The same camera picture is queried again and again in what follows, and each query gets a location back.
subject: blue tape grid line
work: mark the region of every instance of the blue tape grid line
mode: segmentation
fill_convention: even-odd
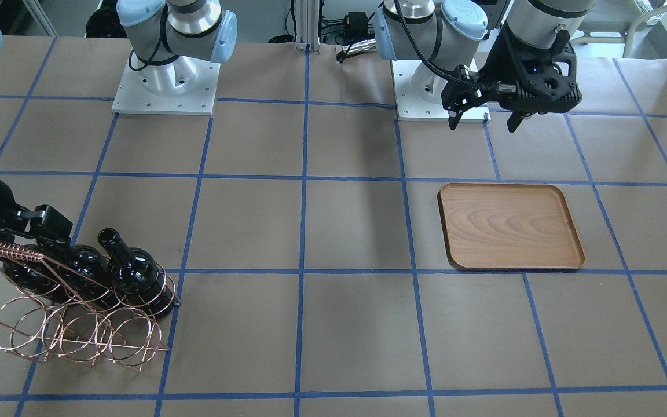
[[[653,137],[653,140],[655,141],[655,144],[660,151],[660,154],[662,155],[662,158],[665,161],[665,164],[667,164],[667,155],[665,154],[665,150],[662,148],[662,145],[660,144],[660,140],[658,139],[655,131],[653,130],[652,125],[650,124],[650,119],[648,116],[645,114],[645,111],[643,111],[643,106],[640,105],[640,101],[637,100],[637,97],[635,96],[635,93],[632,91],[632,87],[630,87],[629,82],[627,81],[627,78],[624,77],[624,74],[622,73],[622,69],[619,66],[619,62],[617,59],[614,59],[614,66],[617,68],[617,72],[619,75],[622,77],[622,81],[624,82],[624,86],[627,87],[627,91],[632,95],[632,99],[635,101],[635,105],[637,106],[637,110],[640,111],[640,115],[643,117],[643,120],[645,121],[646,126],[648,127],[648,130],[650,131],[650,134]]]
[[[667,385],[564,386],[559,394],[578,393],[657,393],[667,392]],[[497,388],[482,390],[434,390],[434,397],[456,396],[539,396],[552,394],[552,388]],[[426,390],[408,391],[303,391],[301,393],[173,393],[164,394],[30,394],[27,401],[157,401],[169,400],[260,400],[299,398],[386,398],[425,397]],[[18,401],[19,395],[0,395],[0,401]]]
[[[302,391],[302,330],[305,305],[305,219],[307,213],[307,139],[310,111],[310,46],[305,48],[305,107],[302,126],[302,190],[300,193],[300,259],[297,287],[297,328],[295,332],[295,401],[293,417],[300,417],[300,391]]]
[[[195,187],[194,198],[192,201],[192,211],[190,212],[190,221],[187,227],[187,237],[185,239],[185,248],[182,253],[182,269],[179,273],[179,278],[177,281],[177,296],[182,296],[182,289],[185,283],[185,275],[187,269],[187,263],[190,254],[190,246],[192,244],[192,235],[194,232],[194,222],[197,216],[197,206],[199,205],[199,198],[202,190],[202,176],[201,173],[204,172],[204,167],[207,163],[207,153],[210,148],[210,142],[212,137],[212,117],[207,122],[207,131],[206,137],[204,138],[204,145],[202,147],[202,156],[200,158],[198,175],[197,175],[197,184]],[[178,315],[181,307],[175,307],[171,315],[171,327],[169,329],[169,337],[167,338],[167,346],[169,351],[164,354],[164,365],[161,372],[161,380],[159,382],[159,392],[158,398],[156,400],[156,408],[154,409],[154,416],[159,417],[161,415],[161,408],[163,405],[164,391],[166,390],[166,380],[169,376],[169,366],[171,364],[171,349],[174,347],[174,336],[177,334],[177,322]]]
[[[48,63],[48,58],[50,58],[50,54],[53,52],[53,48],[56,47],[56,40],[57,40],[56,38],[53,38],[52,42],[50,43],[50,47],[48,47],[48,51],[47,53],[45,53],[45,58],[43,58],[42,64],[40,64],[38,73],[35,75],[35,79],[32,80],[32,85],[30,85],[30,89],[27,92],[27,98],[25,98],[24,101],[22,102],[22,106],[19,108],[19,112],[17,113],[17,116],[15,117],[9,132],[7,133],[7,137],[5,137],[5,140],[2,143],[2,147],[0,147],[0,158],[2,157],[2,154],[5,151],[5,148],[7,148],[7,145],[12,137],[12,134],[14,133],[14,130],[17,127],[17,123],[19,123],[19,119],[22,117],[22,114],[24,113],[24,108],[26,108],[27,103],[30,100],[29,97],[32,95],[32,92],[34,92],[35,86],[37,86],[38,81],[40,80],[40,76],[42,76],[43,74],[43,70],[45,69],[45,65]],[[42,341],[38,340],[38,343],[35,346],[35,353],[40,353],[40,351],[42,351],[42,348],[43,348],[43,343]],[[37,366],[38,366],[37,362],[32,362],[30,364],[29,369],[27,370],[27,377],[24,380],[24,385],[22,386],[22,392],[19,400],[17,401],[17,408],[15,409],[14,412],[15,417],[20,417],[20,415],[22,414],[22,409],[24,408],[24,402],[25,399],[27,398],[27,394],[30,393],[30,385],[32,385],[32,379],[35,377],[35,368]]]
[[[395,119],[395,138],[398,147],[398,161],[400,164],[400,183],[403,193],[403,207],[405,209],[405,230],[408,235],[408,253],[411,257],[411,277],[413,278],[413,298],[416,305],[416,320],[419,327],[419,340],[421,342],[421,357],[424,364],[424,379],[426,380],[426,396],[428,399],[429,416],[437,414],[434,406],[434,388],[431,385],[431,366],[428,361],[428,348],[426,346],[426,330],[424,329],[423,310],[421,309],[421,291],[419,288],[419,274],[416,267],[416,246],[413,243],[413,228],[411,226],[411,206],[408,203],[408,183],[405,181],[405,159],[403,158],[403,142],[400,136],[400,124]]]
[[[14,118],[14,122],[12,122],[10,130],[7,132],[5,140],[2,143],[2,147],[0,147],[0,158],[2,158],[2,154],[5,151],[5,148],[7,147],[10,139],[12,139],[12,135],[14,134],[14,130],[16,129],[17,124],[19,123],[19,119],[21,119],[22,114],[24,113],[24,108],[27,107],[27,103],[29,103],[30,98],[32,97],[32,92],[35,91],[35,86],[37,86],[38,82],[40,81],[40,77],[43,75],[43,70],[45,69],[45,65],[48,63],[50,54],[53,53],[53,48],[56,47],[56,40],[57,38],[53,38],[52,42],[50,43],[50,47],[48,47],[48,51],[47,53],[45,53],[45,58],[43,58],[43,63],[40,64],[38,73],[35,74],[35,79],[32,80],[32,85],[30,85],[30,89],[27,90],[27,95],[24,97],[22,106],[20,106],[19,112],[17,112],[17,116]]]
[[[547,344],[545,343],[545,335],[542,332],[542,324],[540,323],[540,312],[537,310],[537,304],[534,303],[534,295],[532,294],[532,285],[529,283],[529,277],[526,272],[522,273],[524,279],[524,288],[526,288],[526,295],[529,298],[529,306],[532,307],[532,317],[534,317],[534,326],[537,327],[537,337],[540,340],[540,348],[542,348],[542,356],[545,358],[545,366],[547,367],[547,377],[550,381],[550,388],[552,396],[555,400],[555,406],[558,409],[558,417],[565,417],[563,412],[563,404],[560,403],[560,395],[558,384],[555,382],[555,375],[552,372],[552,364],[550,362],[550,354],[547,351]]]
[[[609,229],[609,233],[611,234],[611,239],[614,241],[614,247],[617,249],[617,254],[619,254],[620,261],[622,262],[622,267],[625,270],[630,288],[632,289],[632,293],[635,296],[635,301],[637,302],[637,307],[640,309],[640,314],[643,318],[643,321],[645,322],[645,326],[648,330],[650,340],[653,343],[656,354],[657,354],[658,359],[660,361],[660,366],[664,370],[665,378],[667,380],[667,363],[665,362],[664,354],[662,354],[662,349],[660,348],[657,337],[655,336],[655,332],[653,331],[652,325],[650,324],[650,320],[648,319],[648,315],[647,315],[647,312],[645,311],[645,306],[643,306],[643,301],[640,297],[640,294],[637,292],[637,286],[635,285],[635,280],[632,277],[632,273],[630,272],[629,267],[627,265],[627,261],[624,258],[624,254],[622,253],[622,247],[620,246],[619,240],[617,239],[617,234],[614,232],[614,227],[611,225],[611,220],[609,219],[609,214],[606,211],[606,206],[604,206],[604,203],[601,200],[601,195],[598,191],[598,188],[596,187],[596,184],[593,183],[593,176],[591,175],[591,169],[588,168],[588,163],[586,162],[585,156],[583,155],[583,151],[580,148],[580,142],[578,142],[578,138],[575,134],[575,130],[572,127],[572,124],[570,122],[570,118],[567,116],[567,114],[565,114],[564,117],[565,117],[565,120],[566,120],[567,128],[570,130],[571,137],[573,138],[573,142],[574,142],[574,144],[576,146],[576,149],[578,151],[578,155],[580,156],[580,159],[583,163],[583,169],[585,169],[585,173],[588,175],[588,179],[591,182],[591,188],[593,188],[593,193],[596,196],[596,201],[598,201],[599,209],[601,210],[601,214],[603,214],[604,222],[606,222],[606,227]]]
[[[231,180],[297,180],[303,179],[300,175],[253,175],[253,174],[189,174],[189,173],[165,173],[165,172],[111,172],[111,171],[16,171],[0,170],[0,175],[46,175],[55,177],[156,177],[156,178],[221,178]],[[311,176],[305,177],[311,181],[373,181],[373,182],[401,182],[400,177],[330,177]],[[506,180],[503,178],[423,178],[406,177],[407,182],[500,182],[510,184],[553,184],[553,185],[590,185],[590,181],[570,180]],[[621,187],[667,187],[667,182],[614,182],[599,181],[596,185],[613,185]]]
[[[653,140],[655,141],[655,144],[657,145],[657,148],[660,151],[660,154],[665,159],[665,164],[667,164],[667,155],[665,154],[665,150],[662,148],[662,145],[660,145],[660,141],[658,140],[657,135],[655,134],[654,130],[652,129],[652,126],[650,125],[650,120],[648,119],[648,116],[646,116],[644,114],[643,107],[640,105],[640,101],[635,96],[635,92],[633,92],[632,88],[629,85],[629,82],[627,81],[627,78],[624,76],[624,73],[622,72],[622,69],[619,66],[619,62],[617,61],[617,59],[614,59],[613,61],[614,61],[614,66],[617,69],[617,72],[622,77],[622,81],[624,82],[624,85],[627,88],[627,91],[630,93],[630,95],[632,96],[632,99],[635,101],[635,105],[637,105],[637,108],[640,111],[640,114],[643,115],[643,120],[645,120],[645,124],[648,127],[648,130],[650,131],[650,134],[652,135]],[[614,238],[614,241],[615,241],[615,244],[616,244],[617,237],[614,235],[613,229],[610,228],[609,231],[612,232],[612,237]],[[620,258],[622,259],[622,266],[624,267],[624,269],[628,269],[627,262],[624,260],[621,249],[619,249],[619,251],[620,251]],[[635,301],[637,301],[637,305],[638,305],[638,307],[640,307],[640,314],[643,316],[645,326],[647,327],[648,333],[650,334],[650,339],[652,340],[653,345],[655,346],[655,351],[657,353],[658,358],[660,359],[660,364],[662,366],[662,369],[664,369],[665,378],[667,379],[667,362],[665,362],[664,354],[662,353],[662,349],[660,348],[660,344],[658,343],[657,337],[655,336],[655,332],[652,328],[650,320],[648,319],[648,313],[645,311],[645,306],[643,305],[643,300],[640,296],[640,293],[638,293],[638,291],[637,291],[637,285],[635,284],[635,278],[632,277],[632,274],[627,274],[627,278],[629,280],[629,285],[632,288],[632,293],[635,295]]]

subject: bottle neck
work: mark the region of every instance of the bottle neck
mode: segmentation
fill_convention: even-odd
[[[118,266],[127,266],[135,258],[133,249],[125,244],[120,234],[114,229],[104,229],[97,236],[100,245],[112,258],[112,261]]]

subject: chair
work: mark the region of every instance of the chair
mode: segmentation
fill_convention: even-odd
[[[630,58],[635,34],[646,27],[649,19],[667,13],[667,2],[654,2],[658,7],[648,12],[640,10],[639,3],[639,0],[599,0],[578,28],[583,36],[571,40],[571,45],[624,44],[623,56]],[[622,37],[592,36],[591,32],[620,34]]]

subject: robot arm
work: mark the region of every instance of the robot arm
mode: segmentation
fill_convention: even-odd
[[[385,59],[413,58],[410,46],[428,69],[446,79],[441,98],[449,112],[450,129],[455,129],[466,110],[493,101],[513,111],[508,129],[514,132],[535,113],[564,113],[580,103],[576,58],[569,40],[595,3],[516,0],[487,63],[474,73],[467,66],[487,27],[477,5],[444,0],[435,8],[432,0],[389,0],[386,10],[379,10],[378,51]],[[434,20],[432,15],[456,35],[429,27],[424,19]],[[485,22],[482,31],[479,22]]]
[[[222,64],[236,47],[236,15],[219,0],[119,0],[117,13],[133,46],[125,76],[157,97],[204,88],[193,58]]]

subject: metal frame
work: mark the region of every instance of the metal frame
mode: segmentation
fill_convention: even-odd
[[[308,46],[310,52],[318,53],[320,49],[320,3],[318,0],[296,0],[293,10],[297,20],[295,47],[304,50]]]
[[[35,19],[35,22],[37,22],[37,24],[43,28],[43,31],[45,31],[46,35],[50,37],[58,36],[56,28],[53,27],[53,22],[48,19],[48,16],[45,14],[45,10],[43,10],[43,7],[40,5],[38,0],[22,0],[22,3],[24,4],[24,7],[26,7],[30,12],[32,18]]]

